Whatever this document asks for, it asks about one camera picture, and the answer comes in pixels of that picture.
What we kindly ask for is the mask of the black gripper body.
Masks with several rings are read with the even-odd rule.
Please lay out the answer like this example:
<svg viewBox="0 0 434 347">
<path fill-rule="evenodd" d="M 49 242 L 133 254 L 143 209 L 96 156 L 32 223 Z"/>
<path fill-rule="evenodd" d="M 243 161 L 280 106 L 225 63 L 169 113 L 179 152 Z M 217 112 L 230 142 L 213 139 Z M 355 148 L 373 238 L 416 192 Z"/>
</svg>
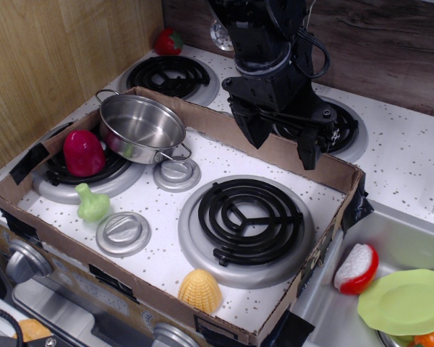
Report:
<svg viewBox="0 0 434 347">
<path fill-rule="evenodd" d="M 313 91 L 316 78 L 310 57 L 292 57 L 277 67 L 254 72 L 241 71 L 238 77 L 222 82 L 229 104 L 254 106 L 272 125 L 292 126 L 296 121 L 324 128 L 333 139 L 336 112 Z"/>
</svg>

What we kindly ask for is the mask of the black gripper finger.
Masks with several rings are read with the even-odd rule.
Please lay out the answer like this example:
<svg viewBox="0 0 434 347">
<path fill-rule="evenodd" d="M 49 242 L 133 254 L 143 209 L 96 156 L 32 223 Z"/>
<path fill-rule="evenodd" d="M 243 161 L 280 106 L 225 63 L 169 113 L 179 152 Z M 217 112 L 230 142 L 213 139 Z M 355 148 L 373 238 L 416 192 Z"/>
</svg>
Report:
<svg viewBox="0 0 434 347">
<path fill-rule="evenodd" d="M 231 104 L 231 111 L 242 134 L 253 147 L 259 149 L 268 139 L 272 123 L 263 119 L 260 109 L 254 106 Z"/>
<path fill-rule="evenodd" d="M 320 127 L 306 126 L 297 140 L 304 170 L 315 170 L 321 155 L 328 150 L 328 140 Z"/>
</svg>

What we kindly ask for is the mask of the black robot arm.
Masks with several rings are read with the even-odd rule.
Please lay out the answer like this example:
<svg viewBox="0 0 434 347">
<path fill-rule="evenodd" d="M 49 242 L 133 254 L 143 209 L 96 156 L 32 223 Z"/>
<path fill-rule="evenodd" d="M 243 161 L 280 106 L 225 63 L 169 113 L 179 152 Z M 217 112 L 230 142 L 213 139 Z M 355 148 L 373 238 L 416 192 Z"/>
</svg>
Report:
<svg viewBox="0 0 434 347">
<path fill-rule="evenodd" d="M 336 112 L 312 88 L 329 68 L 314 71 L 312 49 L 323 44 L 307 32 L 304 1 L 209 1 L 227 31 L 239 76 L 223 81 L 235 122 L 256 148 L 274 129 L 297 142 L 304 169 L 313 170 L 336 141 Z"/>
</svg>

